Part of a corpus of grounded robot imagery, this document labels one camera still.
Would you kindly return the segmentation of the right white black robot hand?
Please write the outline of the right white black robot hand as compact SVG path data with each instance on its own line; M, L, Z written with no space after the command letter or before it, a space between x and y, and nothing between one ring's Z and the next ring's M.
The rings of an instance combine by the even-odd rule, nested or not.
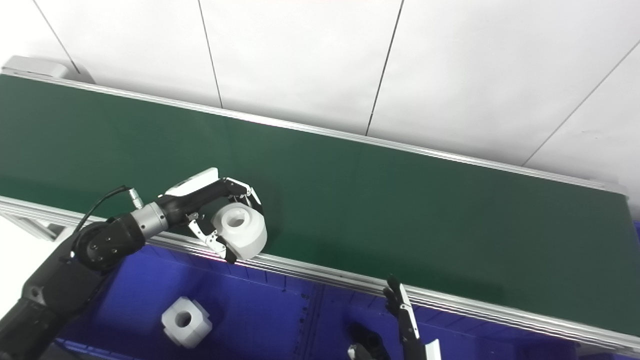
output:
M405 286L390 275L382 289L386 298L385 308L397 321L398 338L404 360L441 360L441 342L435 339L423 343L414 308ZM349 326L351 344L347 349L350 360L390 360L384 341L379 333L359 322Z

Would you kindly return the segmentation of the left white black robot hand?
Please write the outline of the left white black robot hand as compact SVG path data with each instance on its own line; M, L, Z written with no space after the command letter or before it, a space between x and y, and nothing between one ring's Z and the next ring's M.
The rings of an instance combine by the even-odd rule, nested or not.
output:
M199 212L220 199L229 203L202 225ZM170 187L155 201L169 230L187 226L199 241L229 264L249 260L266 246L265 212L253 187L230 177L220 177L210 167Z

